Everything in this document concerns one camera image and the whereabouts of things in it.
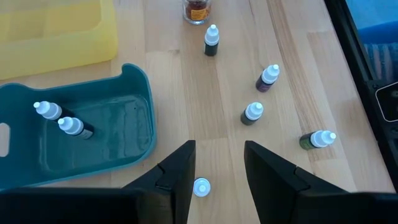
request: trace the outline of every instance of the teal plastic tray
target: teal plastic tray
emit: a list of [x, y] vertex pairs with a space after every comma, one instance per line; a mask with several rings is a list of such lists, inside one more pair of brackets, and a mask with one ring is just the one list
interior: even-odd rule
[[[35, 101], [57, 103], [94, 126], [83, 140], [35, 112]], [[10, 127], [9, 153], [0, 157], [0, 189], [47, 184], [131, 166], [156, 142], [154, 105], [145, 73], [125, 64], [118, 77], [36, 90], [0, 86], [0, 123]]]

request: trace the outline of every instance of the black object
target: black object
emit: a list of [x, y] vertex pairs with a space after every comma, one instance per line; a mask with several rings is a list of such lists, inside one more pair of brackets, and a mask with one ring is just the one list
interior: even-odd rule
[[250, 120], [247, 116], [246, 116], [246, 110], [247, 109], [245, 109], [244, 111], [243, 111], [243, 113], [241, 114], [241, 122], [243, 123], [243, 124], [245, 124], [245, 125], [252, 125], [252, 124], [254, 124], [257, 120]]
[[70, 111], [70, 110], [68, 110], [68, 109], [66, 109], [66, 108], [64, 108], [63, 106], [60, 106], [60, 105], [59, 105], [59, 107], [61, 107], [61, 110], [62, 110], [61, 115], [57, 119], [53, 120], [57, 124], [58, 124], [58, 120], [61, 119], [61, 118], [64, 118], [64, 117], [67, 117], [67, 116], [71, 117], [71, 118], [75, 117], [75, 114], [72, 111]]
[[308, 134], [304, 134], [303, 136], [300, 137], [300, 140], [298, 140], [298, 143], [300, 143], [300, 146], [303, 149], [319, 149], [319, 147], [316, 147], [312, 144], [311, 142], [311, 136], [313, 133], [315, 133], [316, 131], [312, 132], [312, 133], [308, 133]]
[[325, 4], [392, 183], [398, 190], [398, 122], [388, 122], [383, 118], [376, 99], [376, 91], [390, 83], [377, 80], [346, 1], [325, 0]]
[[376, 99], [384, 120], [398, 121], [398, 83], [376, 90]]
[[1, 223], [186, 223], [194, 177], [195, 141], [187, 141], [122, 189], [3, 191]]
[[262, 75], [256, 81], [256, 89], [262, 93], [267, 92], [273, 84], [268, 84], [262, 81]]
[[208, 45], [205, 42], [205, 55], [207, 56], [214, 56], [217, 54], [218, 43], [216, 45]]
[[81, 121], [83, 123], [83, 129], [80, 131], [80, 133], [74, 135], [76, 137], [82, 138], [82, 139], [89, 139], [94, 135], [94, 127], [91, 124], [88, 124], [84, 121]]
[[398, 223], [396, 194], [350, 194], [253, 141], [244, 164], [261, 223]]

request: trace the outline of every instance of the bottle cap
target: bottle cap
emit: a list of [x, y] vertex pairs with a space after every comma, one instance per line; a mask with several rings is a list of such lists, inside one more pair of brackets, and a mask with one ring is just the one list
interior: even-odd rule
[[261, 75], [261, 80], [266, 84], [273, 84], [279, 76], [279, 65], [270, 65]]
[[77, 118], [64, 117], [58, 120], [58, 125], [62, 131], [70, 135], [76, 135], [83, 130], [83, 122]]
[[197, 178], [193, 183], [193, 193], [198, 197], [205, 197], [210, 193], [210, 182], [205, 178]]
[[33, 107], [36, 108], [36, 112], [42, 115], [45, 119], [55, 120], [61, 116], [62, 109], [55, 103], [48, 101], [35, 102]]
[[214, 46], [218, 44], [220, 40], [220, 35], [218, 33], [218, 28], [216, 25], [211, 25], [207, 28], [206, 35], [205, 35], [205, 42], [207, 45]]
[[311, 135], [311, 143], [315, 147], [326, 147], [333, 144], [337, 135], [331, 131], [317, 131]]
[[264, 111], [264, 107], [261, 103], [254, 102], [249, 104], [249, 106], [245, 110], [245, 115], [248, 119], [255, 121], [259, 119]]

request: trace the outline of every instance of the dropper bottle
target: dropper bottle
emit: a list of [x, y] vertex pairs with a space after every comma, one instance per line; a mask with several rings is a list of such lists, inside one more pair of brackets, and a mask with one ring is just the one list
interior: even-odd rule
[[48, 101], [35, 102], [33, 107], [36, 112], [42, 115], [45, 119], [57, 122], [58, 119], [64, 118], [66, 116], [74, 116], [71, 111], [62, 108], [56, 103], [51, 103]]
[[82, 122], [78, 118], [64, 117], [58, 120], [58, 125], [62, 131], [82, 139], [89, 139], [94, 134], [92, 125]]
[[205, 55], [214, 56], [217, 54], [218, 42], [220, 41], [220, 35], [216, 25], [211, 25], [205, 35]]
[[245, 125], [252, 125], [258, 119], [260, 119], [262, 112], [264, 111], [264, 107], [261, 103], [254, 102], [249, 104], [249, 106], [243, 111], [241, 115], [241, 121]]
[[197, 178], [193, 183], [193, 193], [198, 197], [206, 197], [210, 190], [210, 182], [205, 178]]
[[315, 131], [304, 134], [300, 138], [300, 146], [303, 149], [319, 149], [333, 144], [337, 135], [331, 131]]
[[266, 92], [276, 82], [279, 76], [279, 65], [268, 66], [256, 82], [256, 88], [260, 92]]

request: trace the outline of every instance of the butcher block countertop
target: butcher block countertop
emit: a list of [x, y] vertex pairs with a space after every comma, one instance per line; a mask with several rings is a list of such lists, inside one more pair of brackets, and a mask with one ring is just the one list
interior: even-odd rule
[[[201, 26], [184, 21], [181, 0], [114, 5], [116, 58], [1, 83], [48, 88], [138, 65], [152, 88], [157, 146], [136, 166], [52, 186], [122, 187], [194, 139], [196, 176], [211, 192], [193, 195], [188, 223], [259, 223], [243, 160], [244, 142], [253, 140], [347, 191], [394, 192], [323, 0], [214, 0]], [[203, 53], [210, 24], [220, 30], [215, 57]], [[261, 93], [255, 82], [270, 64], [279, 64], [280, 77]], [[255, 101], [264, 114], [245, 126], [239, 117]], [[301, 149], [299, 137], [319, 129], [334, 131], [335, 143]]]

